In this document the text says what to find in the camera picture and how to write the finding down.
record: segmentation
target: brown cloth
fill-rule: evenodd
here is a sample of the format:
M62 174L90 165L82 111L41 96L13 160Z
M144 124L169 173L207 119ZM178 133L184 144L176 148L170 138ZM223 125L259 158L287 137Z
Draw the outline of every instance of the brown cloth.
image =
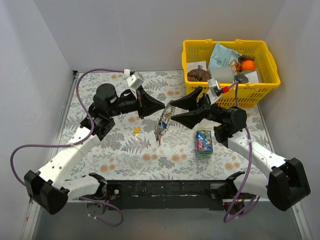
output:
M189 82L207 82L211 79L210 73L203 69L194 69L187 74Z

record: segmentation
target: floral pattern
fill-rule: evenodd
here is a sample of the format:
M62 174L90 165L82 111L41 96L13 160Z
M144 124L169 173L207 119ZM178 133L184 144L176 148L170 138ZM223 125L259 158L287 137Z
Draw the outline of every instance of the floral pattern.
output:
M141 72L143 88L154 98L167 104L186 94L183 71ZM80 83L79 94L86 107L92 103L99 85L111 83L117 94L127 89L126 77L109 72L91 73ZM184 110L176 109L176 114ZM270 150L269 140L258 107L248 108L247 126L252 139ZM162 111L141 120L137 112L114 117L115 126L73 169L69 178L77 179L98 173L109 180L219 180L237 171L246 171L248 161L213 139L211 158L196 158L197 129L211 129L218 124L203 120L194 129L172 122L158 147L154 128ZM61 138L66 143L75 133L85 113L74 93ZM141 127L139 134L134 129ZM251 174L263 177L253 166Z

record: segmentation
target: yellow crate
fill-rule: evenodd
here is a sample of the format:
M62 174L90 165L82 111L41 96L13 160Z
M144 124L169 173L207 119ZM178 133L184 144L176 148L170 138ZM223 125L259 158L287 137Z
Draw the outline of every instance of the yellow crate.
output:
M280 79L277 73L275 59L268 50L267 44L259 40L240 40L235 41L219 41L226 48L233 49L240 54L254 56L257 71L259 73L261 83L239 84L238 101L241 108L252 108L261 99L264 98L271 89L275 89L280 85ZM212 39L206 40L185 40L183 42L182 67L184 70L184 83L186 85L186 94L191 93L198 86L203 87L203 92L207 92L209 85L207 82L188 81L187 63L206 61L208 67L211 53L214 50L216 41ZM228 83L221 83L220 86L230 86ZM236 105L235 88L228 93L222 95L217 102L221 107L232 107Z

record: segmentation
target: white wall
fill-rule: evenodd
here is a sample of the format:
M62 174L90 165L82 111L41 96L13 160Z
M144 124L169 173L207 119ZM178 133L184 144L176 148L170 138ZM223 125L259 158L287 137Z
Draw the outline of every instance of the white wall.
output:
M311 195L302 201L320 239L320 0L287 0L266 38L282 81L261 106L276 152L304 164Z
M28 195L10 169L11 152L27 143L51 143L72 81L72 71L32 0L0 0L0 239L19 239ZM49 150L18 152L23 178Z
M73 70L182 69L186 39L264 40L285 0L34 0Z

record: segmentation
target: orange fruit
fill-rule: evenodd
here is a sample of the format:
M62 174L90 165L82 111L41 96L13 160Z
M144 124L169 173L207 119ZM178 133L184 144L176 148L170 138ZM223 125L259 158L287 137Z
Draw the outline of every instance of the orange fruit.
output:
M256 69L256 64L252 60L246 60L241 65L242 71L254 71Z

